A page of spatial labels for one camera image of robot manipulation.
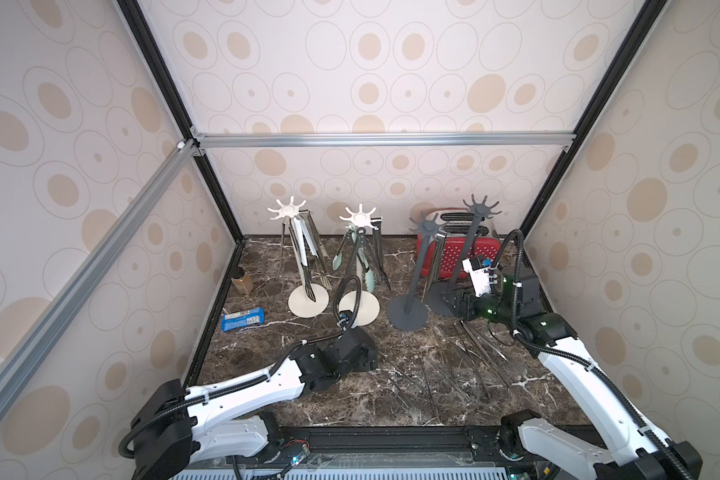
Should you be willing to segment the cream utensil rack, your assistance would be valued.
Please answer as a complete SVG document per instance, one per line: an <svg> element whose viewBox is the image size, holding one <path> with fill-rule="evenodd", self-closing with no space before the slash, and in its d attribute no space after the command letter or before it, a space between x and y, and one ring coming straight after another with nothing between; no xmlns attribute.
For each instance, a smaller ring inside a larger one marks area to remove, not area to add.
<svg viewBox="0 0 720 480"><path fill-rule="evenodd" d="M347 221L347 229L352 227L366 229L367 233L370 233L369 227L371 224L372 214L376 211L373 207L368 211L364 210L362 204L359 204L355 211L349 207L346 208L347 215L341 217L342 220ZM366 290L364 281L360 279L357 274L353 274L360 280L360 286L356 287L354 291L344 293L339 301L340 310L353 310L356 299L359 299L359 309L357 310L357 318L355 321L356 326L366 326L376 320L380 312L380 303L377 297L373 293Z"/></svg>
<svg viewBox="0 0 720 480"><path fill-rule="evenodd" d="M311 318L328 307L331 282L327 275L327 250L318 233L305 201L297 204L293 196L284 204L276 200L277 207L268 208L272 220L282 221L281 248L285 238L291 241L301 285L288 298L290 312L299 318Z"/></svg>

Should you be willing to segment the mint green silicone tongs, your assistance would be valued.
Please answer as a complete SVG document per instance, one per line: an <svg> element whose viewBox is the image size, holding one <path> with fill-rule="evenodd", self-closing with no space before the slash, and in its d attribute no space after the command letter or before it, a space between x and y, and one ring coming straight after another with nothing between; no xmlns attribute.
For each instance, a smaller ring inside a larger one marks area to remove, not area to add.
<svg viewBox="0 0 720 480"><path fill-rule="evenodd" d="M359 263L358 275L364 280L365 288L368 292L373 293L376 287L375 274L373 272L373 255L371 252L371 243L364 235L359 235L356 230L349 229L342 237L336 254L332 259L332 268L337 271L342 264L342 251L348 244L352 243L357 248L354 253L355 260Z"/></svg>

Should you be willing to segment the dark grey rack back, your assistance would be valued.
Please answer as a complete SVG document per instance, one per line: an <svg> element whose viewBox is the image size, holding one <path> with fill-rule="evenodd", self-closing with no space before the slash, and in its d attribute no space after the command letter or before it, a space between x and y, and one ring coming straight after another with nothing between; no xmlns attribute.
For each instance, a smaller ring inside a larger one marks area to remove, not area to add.
<svg viewBox="0 0 720 480"><path fill-rule="evenodd" d="M422 215L420 220L411 218L415 224L413 232L421 237L415 268L407 294L391 299L386 309L389 323L404 332L416 331L422 328L428 320L427 307L418 297L417 291L429 245L440 230L438 218L438 213Z"/></svg>

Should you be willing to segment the white handled steel tongs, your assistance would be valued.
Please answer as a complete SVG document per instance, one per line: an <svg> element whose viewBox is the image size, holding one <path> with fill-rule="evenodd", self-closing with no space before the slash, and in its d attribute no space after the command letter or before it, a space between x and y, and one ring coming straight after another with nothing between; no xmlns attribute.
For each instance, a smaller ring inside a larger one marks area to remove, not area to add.
<svg viewBox="0 0 720 480"><path fill-rule="evenodd" d="M316 294L311 284L305 224L299 216L295 216L290 219L290 228L305 294L310 301L316 302Z"/></svg>

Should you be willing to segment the slim steel tongs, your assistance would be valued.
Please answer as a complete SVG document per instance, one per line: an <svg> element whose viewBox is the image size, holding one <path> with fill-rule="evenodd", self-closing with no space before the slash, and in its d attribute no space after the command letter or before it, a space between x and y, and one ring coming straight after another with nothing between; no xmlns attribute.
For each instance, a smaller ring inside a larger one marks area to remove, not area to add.
<svg viewBox="0 0 720 480"><path fill-rule="evenodd" d="M281 225L281 235L280 235L280 258L279 258L279 264L278 264L278 276L282 276L282 272L284 269L285 264L285 254L286 254L286 232L288 227L289 221L287 219L283 219L282 225Z"/></svg>

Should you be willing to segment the black handled steel tongs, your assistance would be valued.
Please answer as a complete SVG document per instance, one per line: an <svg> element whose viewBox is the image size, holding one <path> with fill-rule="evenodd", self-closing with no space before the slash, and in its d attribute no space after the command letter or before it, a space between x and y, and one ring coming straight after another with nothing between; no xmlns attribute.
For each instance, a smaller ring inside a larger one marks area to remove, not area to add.
<svg viewBox="0 0 720 480"><path fill-rule="evenodd" d="M368 238L368 240L371 243L371 252L373 255L373 272L375 274L375 280L377 281L378 279L380 279L383 282L383 284L387 287L387 289L390 290L391 283L389 280L389 276L388 276L387 272L383 273L380 271L379 265L378 265L378 260L376 259L375 248L374 248L374 243L373 243L373 227L372 227L372 225L369 227L370 233L367 233L366 229L364 227L357 228L357 227L350 226L348 228L348 230L349 229L356 230L359 235L364 235ZM348 274L357 274L358 275L359 263L354 258L354 253L357 252L357 248L353 247L352 243L348 243L345 247L349 248L349 253L350 253L350 255L348 256L348 260L346 261L345 274L346 275L348 275Z"/></svg>

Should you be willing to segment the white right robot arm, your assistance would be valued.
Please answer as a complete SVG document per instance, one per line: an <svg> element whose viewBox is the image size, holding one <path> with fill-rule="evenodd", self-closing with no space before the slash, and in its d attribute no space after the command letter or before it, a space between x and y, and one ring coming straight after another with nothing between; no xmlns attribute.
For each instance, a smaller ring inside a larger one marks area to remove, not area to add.
<svg viewBox="0 0 720 480"><path fill-rule="evenodd" d="M578 334L538 301L535 275L503 275L481 258L467 260L471 286L447 296L464 322L506 326L565 387L603 444L595 446L526 409L501 420L497 445L509 461L536 455L576 479L696 479L703 465L687 441L676 442L630 401L599 367Z"/></svg>

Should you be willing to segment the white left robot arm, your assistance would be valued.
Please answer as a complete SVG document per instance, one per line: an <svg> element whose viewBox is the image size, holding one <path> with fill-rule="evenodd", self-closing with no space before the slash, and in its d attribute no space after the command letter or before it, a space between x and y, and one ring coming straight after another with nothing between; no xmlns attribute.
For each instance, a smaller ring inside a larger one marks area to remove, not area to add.
<svg viewBox="0 0 720 480"><path fill-rule="evenodd" d="M309 454L304 439L285 434L266 406L333 387L377 366L377 348L357 324L362 281L344 277L331 302L337 332L301 340L270 366L210 385L162 384L130 423L117 453L135 463L136 479L170 479L203 460L280 462L291 470ZM352 304L340 309L347 295Z"/></svg>

